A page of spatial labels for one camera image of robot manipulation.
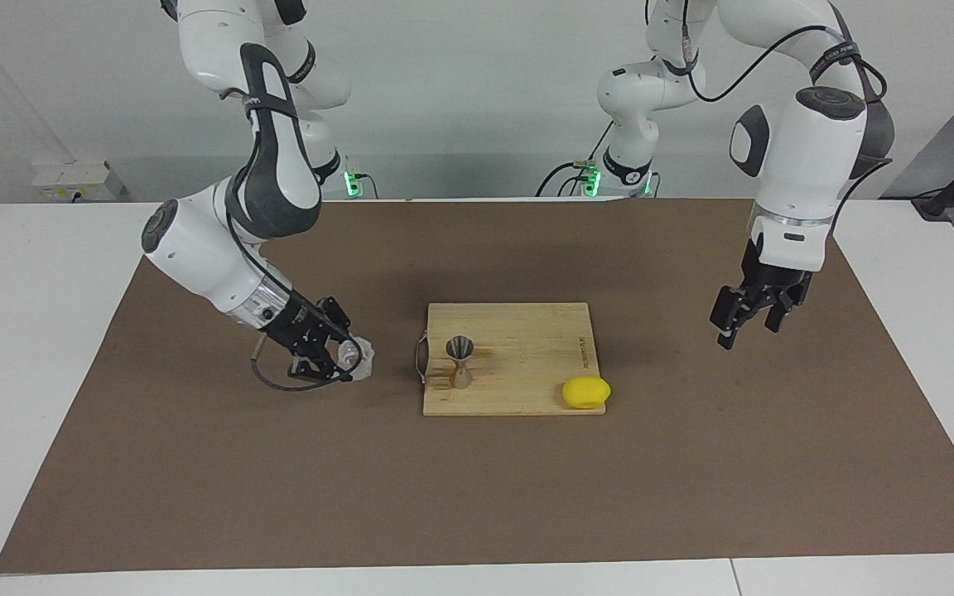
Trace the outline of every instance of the wooden cutting board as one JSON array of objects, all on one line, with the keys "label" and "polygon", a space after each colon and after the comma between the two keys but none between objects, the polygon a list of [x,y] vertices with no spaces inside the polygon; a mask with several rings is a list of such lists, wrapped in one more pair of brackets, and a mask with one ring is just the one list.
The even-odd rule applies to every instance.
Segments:
[{"label": "wooden cutting board", "polygon": [[[463,335],[474,343],[466,361],[473,384],[451,387],[455,363],[446,344]],[[561,399],[573,377],[599,376],[595,335],[584,302],[429,305],[425,416],[597,416]]]}]

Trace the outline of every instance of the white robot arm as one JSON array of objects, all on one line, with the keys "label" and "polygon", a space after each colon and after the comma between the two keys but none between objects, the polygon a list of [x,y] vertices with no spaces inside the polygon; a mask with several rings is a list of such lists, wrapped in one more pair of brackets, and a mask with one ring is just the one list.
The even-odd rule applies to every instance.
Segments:
[{"label": "white robot arm", "polygon": [[[267,384],[306,390],[359,377],[369,344],[349,334],[340,306],[333,298],[313,305],[258,252],[272,238],[315,225],[320,185],[340,167],[340,155],[311,110],[344,104],[348,80],[332,63],[316,60],[314,46],[296,29],[304,16],[300,0],[162,0],[162,6],[179,23],[186,70],[222,99],[242,99],[253,154],[234,176],[160,206],[143,230],[144,252],[181,286],[291,351],[291,377],[315,382],[273,385],[255,366],[257,351],[253,370]],[[344,366],[330,356],[330,340],[349,344]]]},{"label": "white robot arm", "polygon": [[602,156],[606,192],[634,195],[646,182],[658,144],[652,113],[726,95],[704,95],[697,42],[713,8],[732,37],[795,58],[812,82],[774,124],[753,106],[731,136],[731,159],[760,181],[745,279],[720,291],[711,316],[720,344],[731,348],[738,328],[761,310],[771,308],[766,327],[778,332],[805,300],[812,272],[824,263],[841,188],[889,162],[894,132],[881,103],[884,80],[876,94],[868,78],[874,69],[826,0],[658,0],[647,29],[654,58],[607,72],[599,83],[599,103],[614,121]]}]

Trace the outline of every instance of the yellow lemon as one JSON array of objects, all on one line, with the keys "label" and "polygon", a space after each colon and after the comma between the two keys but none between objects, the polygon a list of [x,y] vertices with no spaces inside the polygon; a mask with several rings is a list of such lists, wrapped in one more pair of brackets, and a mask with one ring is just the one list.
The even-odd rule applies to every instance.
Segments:
[{"label": "yellow lemon", "polygon": [[610,398],[610,385],[601,377],[576,377],[561,386],[561,399],[577,410],[594,410]]}]

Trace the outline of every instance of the white wall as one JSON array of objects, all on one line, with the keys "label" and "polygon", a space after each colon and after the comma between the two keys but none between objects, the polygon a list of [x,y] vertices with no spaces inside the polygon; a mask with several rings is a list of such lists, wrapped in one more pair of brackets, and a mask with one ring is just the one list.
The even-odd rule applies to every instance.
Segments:
[{"label": "white wall", "polygon": [[[954,114],[954,2],[837,5],[890,80],[897,163],[863,193],[878,195]],[[354,79],[352,101],[326,117],[386,196],[532,193],[550,167],[585,157],[602,131],[601,73],[648,57],[639,0],[307,7],[319,53]],[[719,22],[701,52],[711,89],[758,53]],[[230,173],[249,150],[241,110],[186,75],[174,23],[156,0],[0,1],[0,67],[1,201],[33,199],[27,163],[55,154],[109,159],[137,199],[156,200]],[[662,195],[752,193],[726,158],[731,123],[804,84],[803,68],[773,56],[724,102],[660,114]]]}]

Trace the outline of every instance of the metal jigger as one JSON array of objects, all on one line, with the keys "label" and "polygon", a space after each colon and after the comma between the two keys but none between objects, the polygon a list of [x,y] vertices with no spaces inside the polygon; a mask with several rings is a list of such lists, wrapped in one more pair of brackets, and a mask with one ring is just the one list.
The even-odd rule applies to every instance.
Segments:
[{"label": "metal jigger", "polygon": [[466,361],[474,355],[474,343],[469,337],[456,335],[447,342],[447,357],[455,362],[455,372],[451,374],[451,387],[466,389],[474,381],[473,373],[466,368]]}]

